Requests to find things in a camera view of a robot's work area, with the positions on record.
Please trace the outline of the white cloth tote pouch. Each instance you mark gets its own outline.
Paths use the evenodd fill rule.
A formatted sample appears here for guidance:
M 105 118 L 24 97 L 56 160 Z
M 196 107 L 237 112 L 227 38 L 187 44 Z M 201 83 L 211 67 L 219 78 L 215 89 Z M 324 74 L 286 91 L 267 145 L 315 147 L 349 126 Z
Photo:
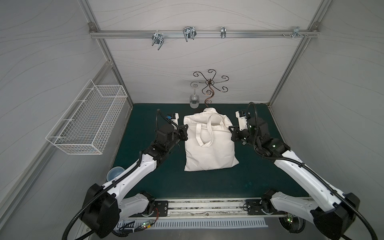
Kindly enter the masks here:
M 186 172 L 232 168 L 239 164 L 235 156 L 235 143 L 229 130 L 233 124 L 214 108 L 184 117 L 188 126 L 185 142 Z

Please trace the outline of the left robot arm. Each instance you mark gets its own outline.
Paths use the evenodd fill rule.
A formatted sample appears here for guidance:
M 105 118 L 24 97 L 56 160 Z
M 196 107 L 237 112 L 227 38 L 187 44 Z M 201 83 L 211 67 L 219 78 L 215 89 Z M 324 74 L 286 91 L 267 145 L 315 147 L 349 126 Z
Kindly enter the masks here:
M 87 191 L 82 208 L 64 230 L 62 239 L 68 238 L 77 220 L 85 223 L 91 229 L 91 234 L 104 238 L 114 231 L 121 218 L 145 212 L 150 203 L 146 195 L 137 194 L 123 205 L 124 197 L 168 158 L 174 146 L 188 139 L 188 128 L 188 125 L 177 126 L 173 121 L 163 125 L 157 130 L 156 139 L 140 152 L 139 159 L 128 169 L 101 186 L 92 185 Z

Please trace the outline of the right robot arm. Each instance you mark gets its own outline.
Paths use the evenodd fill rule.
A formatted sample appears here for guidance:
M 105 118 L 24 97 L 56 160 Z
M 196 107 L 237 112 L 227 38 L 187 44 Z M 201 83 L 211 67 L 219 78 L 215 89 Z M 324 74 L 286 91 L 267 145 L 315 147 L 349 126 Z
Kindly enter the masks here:
M 241 141 L 244 145 L 251 146 L 256 154 L 273 162 L 310 196 L 309 199 L 301 199 L 277 190 L 269 190 L 260 201 L 261 210 L 266 215 L 285 212 L 287 219 L 282 221 L 285 228 L 293 223 L 294 217 L 303 219 L 312 223 L 330 240 L 346 240 L 345 232 L 355 219 L 360 219 L 371 238 L 378 239 L 373 227 L 358 211 L 360 199 L 356 195 L 345 194 L 332 186 L 300 160 L 286 143 L 271 138 L 268 125 L 263 119 L 252 118 L 244 111 L 238 111 L 236 115 L 238 126 L 229 128 L 232 141 Z

